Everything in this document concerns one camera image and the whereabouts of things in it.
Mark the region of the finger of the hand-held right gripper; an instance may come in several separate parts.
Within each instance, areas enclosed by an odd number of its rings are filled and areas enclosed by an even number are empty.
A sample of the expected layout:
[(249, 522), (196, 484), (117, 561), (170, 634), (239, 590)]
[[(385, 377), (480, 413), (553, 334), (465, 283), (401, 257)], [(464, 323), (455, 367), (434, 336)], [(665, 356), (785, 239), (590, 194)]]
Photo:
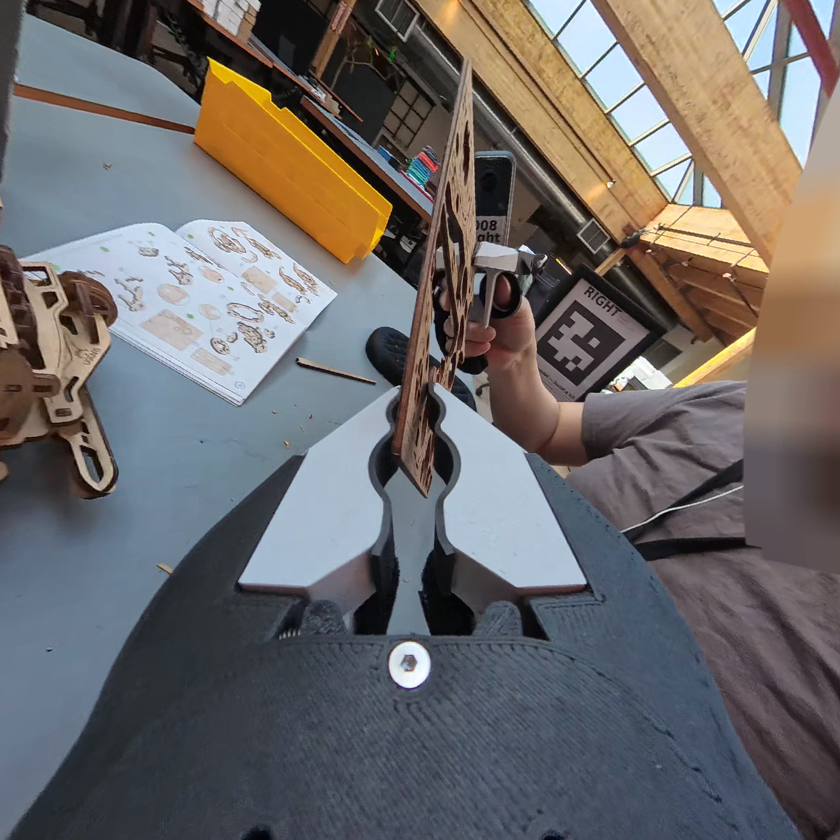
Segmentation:
[[(473, 260), (474, 301), (471, 321), (487, 328), (492, 319), (503, 319), (516, 312), (521, 305), (521, 278), (527, 275), (527, 251), (482, 241), (476, 247)], [(511, 305), (503, 310), (496, 304), (499, 279), (508, 279)]]

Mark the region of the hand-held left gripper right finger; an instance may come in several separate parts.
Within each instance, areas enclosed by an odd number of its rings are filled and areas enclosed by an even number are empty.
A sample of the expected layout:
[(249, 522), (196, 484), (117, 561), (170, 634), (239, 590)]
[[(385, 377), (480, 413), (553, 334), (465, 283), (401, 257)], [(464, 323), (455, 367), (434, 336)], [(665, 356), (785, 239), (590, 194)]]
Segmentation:
[(541, 632), (532, 599), (580, 594), (587, 579), (535, 461), (443, 386), (428, 393), (444, 482), (427, 558), (428, 630), (473, 632), (492, 604), (507, 602), (522, 632)]

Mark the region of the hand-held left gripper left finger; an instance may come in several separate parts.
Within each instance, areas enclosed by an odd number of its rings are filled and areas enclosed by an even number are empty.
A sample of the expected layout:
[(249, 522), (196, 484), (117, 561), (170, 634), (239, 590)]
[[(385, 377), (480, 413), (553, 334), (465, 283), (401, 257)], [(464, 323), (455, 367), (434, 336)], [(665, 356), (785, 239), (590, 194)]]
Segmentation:
[(392, 503), (393, 387), (311, 446), (238, 579), (247, 592), (329, 601), (384, 632), (399, 583)]

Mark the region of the laser-cut wooden parts sheet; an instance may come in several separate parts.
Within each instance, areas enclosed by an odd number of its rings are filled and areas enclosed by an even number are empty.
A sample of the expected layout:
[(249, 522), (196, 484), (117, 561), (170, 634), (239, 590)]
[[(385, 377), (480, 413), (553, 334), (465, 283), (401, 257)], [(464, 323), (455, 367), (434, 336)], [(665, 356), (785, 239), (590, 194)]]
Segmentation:
[[(476, 168), (473, 117), (473, 70), (462, 60), (452, 120), (421, 268), (407, 345), (392, 454), (414, 486), (425, 496), (434, 471), (435, 433), (430, 416), (431, 384), (450, 391), (466, 357), (466, 331), (474, 298), (476, 250)], [(429, 366), (434, 319), (434, 274), (437, 250), (443, 250), (449, 316), (455, 328), (451, 345), (435, 370)]]

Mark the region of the person's right forearm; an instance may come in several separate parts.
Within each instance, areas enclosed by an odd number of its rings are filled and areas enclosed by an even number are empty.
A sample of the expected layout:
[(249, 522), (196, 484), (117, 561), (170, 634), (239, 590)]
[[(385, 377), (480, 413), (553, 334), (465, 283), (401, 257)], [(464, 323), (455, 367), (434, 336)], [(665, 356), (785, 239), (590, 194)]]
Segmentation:
[(575, 468), (589, 461), (583, 435), (584, 405), (557, 401), (540, 379), (492, 382), (490, 410), (502, 433), (548, 464)]

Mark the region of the assembled wooden model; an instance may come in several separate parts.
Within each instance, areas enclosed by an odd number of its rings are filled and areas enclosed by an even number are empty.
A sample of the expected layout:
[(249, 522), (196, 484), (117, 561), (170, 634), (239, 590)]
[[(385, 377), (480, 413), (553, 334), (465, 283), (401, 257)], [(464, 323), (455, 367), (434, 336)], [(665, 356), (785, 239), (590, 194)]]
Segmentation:
[(1, 247), (1, 448), (65, 442), (75, 493), (112, 493), (119, 468), (88, 390), (111, 347), (117, 306), (89, 276)]

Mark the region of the person's right hand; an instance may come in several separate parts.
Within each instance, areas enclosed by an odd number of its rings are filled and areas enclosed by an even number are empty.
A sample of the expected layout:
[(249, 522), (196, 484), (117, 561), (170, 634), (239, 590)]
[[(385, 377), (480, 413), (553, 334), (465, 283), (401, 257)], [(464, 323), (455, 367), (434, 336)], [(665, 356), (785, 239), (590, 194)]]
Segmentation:
[(503, 313), (487, 325), (468, 319), (463, 340), (468, 361), (486, 360), (490, 411), (495, 425), (556, 424), (560, 404), (543, 384), (537, 363), (536, 327), (515, 280), (501, 276), (493, 308)]

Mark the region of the colourful stack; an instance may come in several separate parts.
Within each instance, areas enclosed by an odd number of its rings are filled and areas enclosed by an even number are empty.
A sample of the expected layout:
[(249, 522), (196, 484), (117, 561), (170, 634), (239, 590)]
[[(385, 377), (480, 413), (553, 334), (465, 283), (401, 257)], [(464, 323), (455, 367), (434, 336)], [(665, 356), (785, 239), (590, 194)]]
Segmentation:
[(432, 181), (438, 173), (438, 169), (438, 155), (434, 148), (426, 145), (420, 150), (418, 155), (409, 161), (404, 175), (418, 189), (428, 195), (432, 195), (436, 190), (436, 187), (432, 185)]

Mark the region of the black framed marker sign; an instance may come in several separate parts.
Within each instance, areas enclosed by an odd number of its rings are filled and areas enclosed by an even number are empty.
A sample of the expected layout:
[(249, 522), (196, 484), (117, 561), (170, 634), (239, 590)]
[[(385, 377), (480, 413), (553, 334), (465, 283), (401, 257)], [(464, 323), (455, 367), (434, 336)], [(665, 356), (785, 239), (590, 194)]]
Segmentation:
[(540, 273), (527, 299), (542, 383), (560, 403), (600, 392), (666, 331), (588, 266), (561, 279)]

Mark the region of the thin wooden stick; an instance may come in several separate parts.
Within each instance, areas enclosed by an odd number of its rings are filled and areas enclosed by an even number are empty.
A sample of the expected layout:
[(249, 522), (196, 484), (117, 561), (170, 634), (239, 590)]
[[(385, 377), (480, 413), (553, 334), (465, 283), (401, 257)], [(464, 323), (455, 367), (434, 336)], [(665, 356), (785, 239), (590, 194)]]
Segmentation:
[(349, 371), (343, 371), (341, 369), (337, 369), (333, 366), (316, 362), (314, 360), (308, 360), (302, 357), (297, 357), (295, 359), (295, 362), (297, 366), (305, 370), (315, 371), (318, 373), (330, 375), (351, 382), (358, 382), (366, 385), (376, 385), (376, 380), (370, 377), (363, 376), (362, 374), (352, 373)]

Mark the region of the yellow plastic bin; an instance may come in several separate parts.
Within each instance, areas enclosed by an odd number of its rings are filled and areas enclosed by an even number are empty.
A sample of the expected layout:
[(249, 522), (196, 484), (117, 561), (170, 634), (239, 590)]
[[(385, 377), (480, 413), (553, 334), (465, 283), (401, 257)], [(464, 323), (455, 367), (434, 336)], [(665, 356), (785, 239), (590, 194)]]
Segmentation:
[(213, 59), (194, 143), (343, 264), (379, 244), (392, 205), (267, 89)]

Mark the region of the open instruction booklet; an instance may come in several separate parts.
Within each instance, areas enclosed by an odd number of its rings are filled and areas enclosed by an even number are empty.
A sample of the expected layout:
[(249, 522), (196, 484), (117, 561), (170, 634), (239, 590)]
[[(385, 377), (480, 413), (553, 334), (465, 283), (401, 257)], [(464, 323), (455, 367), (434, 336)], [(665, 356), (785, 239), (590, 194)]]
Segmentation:
[(118, 310), (112, 335), (235, 406), (337, 296), (246, 222), (133, 224), (27, 261), (100, 282)]

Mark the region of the stack of white boxes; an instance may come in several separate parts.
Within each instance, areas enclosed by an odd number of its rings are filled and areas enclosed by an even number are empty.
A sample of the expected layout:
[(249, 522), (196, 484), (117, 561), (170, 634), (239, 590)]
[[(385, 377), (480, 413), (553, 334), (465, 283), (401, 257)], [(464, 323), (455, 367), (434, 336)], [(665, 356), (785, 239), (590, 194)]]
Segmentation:
[(238, 40), (249, 40), (260, 1), (201, 1), (204, 13)]

